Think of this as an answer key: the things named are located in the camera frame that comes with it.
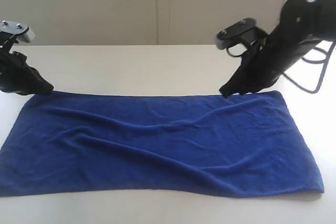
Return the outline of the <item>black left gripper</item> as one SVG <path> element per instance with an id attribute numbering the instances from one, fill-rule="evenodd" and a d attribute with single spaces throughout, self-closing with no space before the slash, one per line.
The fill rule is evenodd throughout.
<path id="1" fill-rule="evenodd" d="M 10 52 L 1 47 L 1 91 L 19 95 L 51 94 L 54 86 L 27 64 L 20 52 Z"/>

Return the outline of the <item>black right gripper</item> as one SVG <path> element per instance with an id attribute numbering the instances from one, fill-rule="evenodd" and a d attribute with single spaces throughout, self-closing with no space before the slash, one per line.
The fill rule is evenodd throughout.
<path id="1" fill-rule="evenodd" d="M 258 42 L 219 92 L 225 98 L 232 95 L 258 93 L 273 86 L 279 77 L 315 47 L 315 36 L 298 28 L 285 30 L 282 25 Z"/>

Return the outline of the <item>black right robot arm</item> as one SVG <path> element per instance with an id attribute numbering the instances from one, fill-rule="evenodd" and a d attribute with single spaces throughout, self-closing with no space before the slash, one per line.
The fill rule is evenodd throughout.
<path id="1" fill-rule="evenodd" d="M 287 0 L 279 23 L 269 34 L 253 18 L 245 18 L 217 33 L 219 50 L 229 51 L 236 45 L 243 45 L 245 51 L 238 55 L 239 67 L 219 90 L 223 97 L 257 93 L 272 87 L 280 76 L 300 90 L 315 94 L 321 88 L 335 49 L 335 0 Z M 286 75 L 299 60 L 322 65 L 314 90 Z"/>

